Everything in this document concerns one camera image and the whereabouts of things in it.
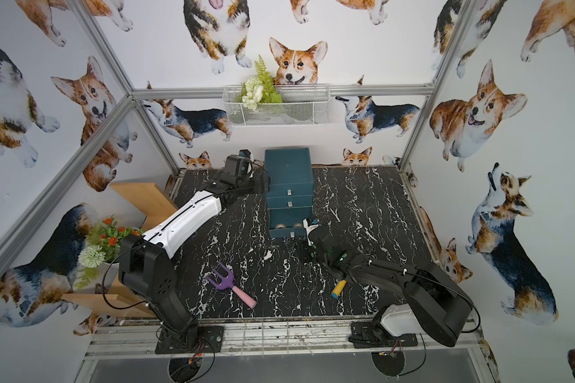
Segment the teal drawer cabinet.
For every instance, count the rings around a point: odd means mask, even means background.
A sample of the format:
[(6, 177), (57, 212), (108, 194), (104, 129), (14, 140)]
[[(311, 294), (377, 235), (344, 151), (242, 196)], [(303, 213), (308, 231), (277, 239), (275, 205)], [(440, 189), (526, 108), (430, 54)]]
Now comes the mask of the teal drawer cabinet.
[[(309, 149), (268, 149), (264, 169), (271, 179), (270, 191), (266, 193), (269, 236), (272, 239), (305, 236), (304, 227), (293, 225), (313, 216), (314, 177)], [(276, 229), (279, 223), (287, 228)]]

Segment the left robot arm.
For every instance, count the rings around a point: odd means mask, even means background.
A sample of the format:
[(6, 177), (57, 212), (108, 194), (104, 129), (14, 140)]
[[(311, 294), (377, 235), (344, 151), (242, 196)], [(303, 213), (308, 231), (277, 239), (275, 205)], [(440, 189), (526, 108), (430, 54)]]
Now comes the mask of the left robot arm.
[(121, 244), (119, 282), (142, 298), (166, 330), (185, 338), (196, 334), (197, 320), (180, 298), (172, 257), (207, 221), (240, 198), (269, 191), (264, 169), (230, 177), (222, 172), (167, 220), (143, 236), (127, 236)]

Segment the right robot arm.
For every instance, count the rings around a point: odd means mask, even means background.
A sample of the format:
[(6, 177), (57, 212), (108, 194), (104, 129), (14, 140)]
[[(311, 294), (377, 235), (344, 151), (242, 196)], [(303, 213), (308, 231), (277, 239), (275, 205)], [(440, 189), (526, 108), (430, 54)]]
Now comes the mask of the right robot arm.
[(388, 290), (406, 303), (382, 312), (386, 332), (394, 337), (425, 333), (443, 346), (456, 345), (474, 303), (435, 263), (401, 266), (340, 247), (325, 226), (303, 227), (310, 247), (305, 260), (318, 263), (337, 281), (335, 297), (348, 283)]

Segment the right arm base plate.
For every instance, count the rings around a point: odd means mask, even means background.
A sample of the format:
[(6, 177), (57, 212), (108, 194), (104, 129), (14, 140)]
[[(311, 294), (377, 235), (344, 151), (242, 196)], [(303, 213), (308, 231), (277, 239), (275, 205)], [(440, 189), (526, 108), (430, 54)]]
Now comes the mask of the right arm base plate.
[(386, 332), (380, 324), (372, 321), (353, 322), (348, 341), (356, 349), (418, 346), (418, 338), (415, 334), (405, 334), (396, 338)]

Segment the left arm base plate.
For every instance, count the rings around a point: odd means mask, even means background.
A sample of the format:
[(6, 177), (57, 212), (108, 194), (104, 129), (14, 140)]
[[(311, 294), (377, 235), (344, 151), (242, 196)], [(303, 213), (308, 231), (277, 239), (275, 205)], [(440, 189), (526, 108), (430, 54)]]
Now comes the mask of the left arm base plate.
[(221, 326), (191, 327), (188, 330), (170, 330), (162, 325), (156, 332), (155, 354), (217, 354), (221, 351), (225, 328)]

